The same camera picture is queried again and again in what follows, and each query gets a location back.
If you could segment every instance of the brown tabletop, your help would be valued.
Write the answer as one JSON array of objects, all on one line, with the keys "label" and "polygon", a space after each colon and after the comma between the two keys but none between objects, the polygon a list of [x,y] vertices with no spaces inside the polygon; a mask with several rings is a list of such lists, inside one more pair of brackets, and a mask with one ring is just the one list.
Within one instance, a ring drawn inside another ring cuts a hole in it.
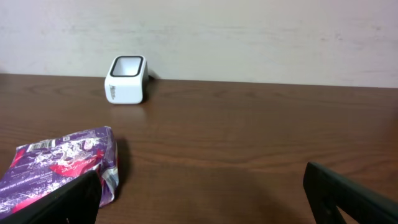
[{"label": "brown tabletop", "polygon": [[317,161],[398,200],[398,90],[156,80],[141,105],[103,78],[0,75],[0,173],[16,146],[108,125],[121,191],[97,223],[314,223]]}]

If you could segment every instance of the wall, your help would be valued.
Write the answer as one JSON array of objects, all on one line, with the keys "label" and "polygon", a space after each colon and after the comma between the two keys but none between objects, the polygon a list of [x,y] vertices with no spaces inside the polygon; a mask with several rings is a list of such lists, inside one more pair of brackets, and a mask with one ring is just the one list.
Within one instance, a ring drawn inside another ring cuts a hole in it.
[{"label": "wall", "polygon": [[398,87],[395,0],[1,0],[0,70]]}]

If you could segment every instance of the purple wrapper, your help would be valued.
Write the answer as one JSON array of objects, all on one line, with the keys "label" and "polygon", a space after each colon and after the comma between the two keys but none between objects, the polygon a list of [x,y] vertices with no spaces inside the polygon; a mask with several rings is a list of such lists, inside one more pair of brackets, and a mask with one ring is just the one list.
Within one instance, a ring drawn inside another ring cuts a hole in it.
[{"label": "purple wrapper", "polygon": [[100,207],[112,202],[119,177],[117,147],[110,127],[17,147],[0,181],[0,219],[89,170],[97,171],[101,181]]}]

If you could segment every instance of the white cube-shaped object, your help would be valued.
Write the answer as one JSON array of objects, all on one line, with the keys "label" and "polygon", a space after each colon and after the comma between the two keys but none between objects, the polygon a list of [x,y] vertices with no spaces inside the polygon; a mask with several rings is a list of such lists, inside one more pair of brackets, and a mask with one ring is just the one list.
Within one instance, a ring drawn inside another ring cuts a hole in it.
[{"label": "white cube-shaped object", "polygon": [[141,103],[147,81],[147,60],[144,56],[118,56],[105,78],[106,99],[117,104]]}]

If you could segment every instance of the wood grain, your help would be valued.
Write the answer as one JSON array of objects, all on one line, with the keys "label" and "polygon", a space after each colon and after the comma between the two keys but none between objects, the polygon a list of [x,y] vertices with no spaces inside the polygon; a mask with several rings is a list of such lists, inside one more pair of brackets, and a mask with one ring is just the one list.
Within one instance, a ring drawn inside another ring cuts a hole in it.
[{"label": "wood grain", "polygon": [[121,190],[97,223],[314,223],[317,161],[398,200],[398,90],[156,80],[111,105],[102,78],[0,75],[0,172],[16,146],[108,125]]}]

